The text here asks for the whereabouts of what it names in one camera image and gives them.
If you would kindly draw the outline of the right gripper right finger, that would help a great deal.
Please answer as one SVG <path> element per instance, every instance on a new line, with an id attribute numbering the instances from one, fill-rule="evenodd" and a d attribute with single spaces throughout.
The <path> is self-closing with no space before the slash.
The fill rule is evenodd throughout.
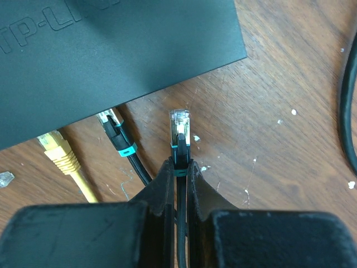
<path id="1" fill-rule="evenodd" d="M 326 212 L 239 209 L 195 161 L 187 177 L 190 267 L 355 267 L 346 225 Z"/>

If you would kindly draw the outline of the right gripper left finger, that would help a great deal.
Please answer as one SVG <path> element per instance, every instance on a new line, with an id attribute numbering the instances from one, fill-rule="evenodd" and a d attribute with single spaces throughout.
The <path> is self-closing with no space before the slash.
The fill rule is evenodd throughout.
<path id="1" fill-rule="evenodd" d="M 173 267 L 171 160 L 127 202 L 32 205 L 1 235 L 2 267 Z"/>

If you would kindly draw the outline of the black network switch box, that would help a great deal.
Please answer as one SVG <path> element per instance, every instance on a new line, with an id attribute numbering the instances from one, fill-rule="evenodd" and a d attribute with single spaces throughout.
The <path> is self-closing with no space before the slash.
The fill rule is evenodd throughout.
<path id="1" fill-rule="evenodd" d="M 246 55 L 233 1 L 2 1 L 1 148 Z"/>

